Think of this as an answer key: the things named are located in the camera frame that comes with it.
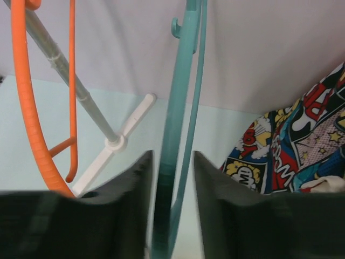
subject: comic print fabric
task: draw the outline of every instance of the comic print fabric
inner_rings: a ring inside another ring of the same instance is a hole
[[[345,63],[292,106],[254,121],[221,170],[262,194],[300,192],[329,175],[344,179]]]

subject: drying rack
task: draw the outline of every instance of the drying rack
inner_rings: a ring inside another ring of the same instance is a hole
[[[10,8],[11,0],[4,0],[4,2]],[[58,72],[66,85],[69,86],[69,64],[66,57],[62,53],[57,43],[45,29],[35,12],[26,9],[25,14],[27,32],[51,63],[52,68]],[[113,156],[123,152],[126,149],[130,134],[154,105],[156,96],[154,94],[147,94],[144,100],[129,116],[127,121],[121,127],[120,131],[114,132],[78,76],[75,77],[75,83],[76,96],[79,103],[106,137],[104,149],[72,187],[74,195],[81,196],[88,190],[96,177],[111,161]]]
[[[8,7],[11,6],[10,0],[4,0],[4,2]],[[46,31],[35,12],[25,10],[25,13],[26,29],[29,35],[50,61],[52,67],[68,85],[68,61]],[[175,38],[180,40],[180,42],[178,45],[174,76],[170,90],[160,165],[158,169],[153,239],[151,247],[151,255],[153,259],[171,258],[176,242],[201,93],[205,55],[206,16],[207,0],[187,0],[183,25],[178,24],[177,18],[172,20],[171,32]],[[184,150],[177,198],[174,205],[171,206],[192,58],[193,54],[197,51],[198,43],[198,68],[187,141]],[[85,89],[77,76],[75,80],[77,99],[106,136],[103,151],[97,156],[77,183],[72,187],[76,196],[82,196],[95,178],[109,163],[111,158],[126,148],[127,138],[153,106],[156,97],[153,94],[146,95],[143,102],[139,104],[137,109],[125,122],[121,130],[118,133],[115,133],[102,115],[101,111],[98,109],[90,93]]]

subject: metal pole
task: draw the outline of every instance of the metal pole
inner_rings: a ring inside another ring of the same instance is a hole
[[[6,5],[11,8],[11,0],[4,0]],[[52,67],[58,72],[63,81],[69,86],[69,63],[61,52],[58,45],[54,42],[52,37],[45,29],[42,22],[39,20],[35,12],[26,10],[26,30],[32,37],[37,46],[41,49],[44,55],[52,64]],[[109,123],[97,107],[97,104],[92,99],[90,93],[81,83],[78,76],[75,78],[77,99],[84,107],[86,112],[90,115],[93,121],[97,124],[99,129],[103,132],[110,142],[117,142],[119,137],[112,130]]]

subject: white plastic connector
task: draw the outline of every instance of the white plastic connector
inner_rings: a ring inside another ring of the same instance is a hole
[[[129,118],[121,128],[121,131],[118,134],[120,137],[117,142],[109,142],[107,139],[105,140],[105,148],[103,149],[103,151],[96,157],[96,159],[86,169],[84,174],[78,179],[78,181],[72,188],[74,194],[77,197],[83,195],[83,193],[85,193],[89,189],[91,184],[115,154],[118,154],[126,149],[127,138],[138,126],[140,121],[145,117],[145,115],[154,105],[155,101],[156,96],[154,94],[146,94],[143,101],[129,116]]]

